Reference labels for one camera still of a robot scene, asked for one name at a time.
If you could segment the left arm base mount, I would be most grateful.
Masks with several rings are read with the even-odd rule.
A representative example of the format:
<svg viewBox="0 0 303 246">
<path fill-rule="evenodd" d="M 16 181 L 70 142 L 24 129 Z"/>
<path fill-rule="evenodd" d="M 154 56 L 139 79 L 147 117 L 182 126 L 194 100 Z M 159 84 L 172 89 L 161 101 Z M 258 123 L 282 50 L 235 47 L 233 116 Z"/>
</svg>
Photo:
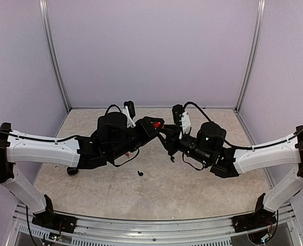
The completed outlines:
<svg viewBox="0 0 303 246">
<path fill-rule="evenodd" d="M 58 232 L 74 233 L 77 218 L 74 216 L 58 214 L 54 212 L 51 199 L 44 195 L 46 206 L 41 213 L 33 213 L 32 223 L 43 228 Z"/>
</svg>

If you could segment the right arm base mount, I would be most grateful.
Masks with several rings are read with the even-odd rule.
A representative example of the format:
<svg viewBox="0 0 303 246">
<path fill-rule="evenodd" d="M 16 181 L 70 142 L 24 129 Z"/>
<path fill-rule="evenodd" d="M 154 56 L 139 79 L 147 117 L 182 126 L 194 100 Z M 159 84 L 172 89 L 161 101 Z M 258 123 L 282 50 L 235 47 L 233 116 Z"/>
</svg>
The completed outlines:
<svg viewBox="0 0 303 246">
<path fill-rule="evenodd" d="M 271 223 L 275 224 L 277 222 L 275 212 L 270 212 L 264 208 L 265 195 L 263 193 L 257 199 L 254 212 L 232 217 L 232 224 L 236 233 L 269 226 Z"/>
</svg>

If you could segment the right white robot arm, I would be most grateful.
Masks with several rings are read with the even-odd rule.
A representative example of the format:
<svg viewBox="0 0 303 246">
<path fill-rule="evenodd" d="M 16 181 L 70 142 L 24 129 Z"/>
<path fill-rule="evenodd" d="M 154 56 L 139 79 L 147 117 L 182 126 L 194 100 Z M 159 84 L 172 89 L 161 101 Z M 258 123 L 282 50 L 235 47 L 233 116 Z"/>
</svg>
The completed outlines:
<svg viewBox="0 0 303 246">
<path fill-rule="evenodd" d="M 283 203 L 303 189 L 303 126 L 296 127 L 296 131 L 286 137 L 261 145 L 240 147 L 230 144 L 225 148 L 226 130 L 215 122 L 207 120 L 193 137 L 185 107 L 174 106 L 172 114 L 174 124 L 154 123 L 156 130 L 166 136 L 161 141 L 168 154 L 173 156 L 181 152 L 182 157 L 194 159 L 218 177 L 238 177 L 258 169 L 294 165 L 274 188 L 258 198 L 249 217 L 253 227 L 261 227 Z"/>
</svg>

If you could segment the red earbud charging case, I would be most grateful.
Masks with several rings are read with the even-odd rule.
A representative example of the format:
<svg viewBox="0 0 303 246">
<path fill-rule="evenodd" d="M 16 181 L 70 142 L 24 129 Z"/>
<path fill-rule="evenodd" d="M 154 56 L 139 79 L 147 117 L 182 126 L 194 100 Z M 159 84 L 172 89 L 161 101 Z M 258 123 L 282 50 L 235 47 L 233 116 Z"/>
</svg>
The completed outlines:
<svg viewBox="0 0 303 246">
<path fill-rule="evenodd" d="M 155 129 L 160 130 L 160 129 L 164 129 L 164 123 L 161 123 L 160 121 L 156 121 L 153 122 L 153 126 L 155 127 Z"/>
</svg>

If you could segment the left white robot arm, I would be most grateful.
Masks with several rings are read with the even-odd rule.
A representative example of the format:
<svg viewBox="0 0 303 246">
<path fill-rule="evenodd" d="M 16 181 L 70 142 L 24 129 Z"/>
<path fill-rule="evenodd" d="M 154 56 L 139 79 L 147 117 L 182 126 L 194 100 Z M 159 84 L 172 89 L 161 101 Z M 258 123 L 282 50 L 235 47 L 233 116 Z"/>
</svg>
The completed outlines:
<svg viewBox="0 0 303 246">
<path fill-rule="evenodd" d="M 10 123 L 0 126 L 0 184 L 22 201 L 47 227 L 59 224 L 51 199 L 37 191 L 22 176 L 18 162 L 42 162 L 72 169 L 92 170 L 127 152 L 135 152 L 154 138 L 164 125 L 161 118 L 144 117 L 134 123 L 120 112 L 111 112 L 97 120 L 97 129 L 89 137 L 74 135 L 51 138 L 26 135 L 12 130 Z"/>
</svg>

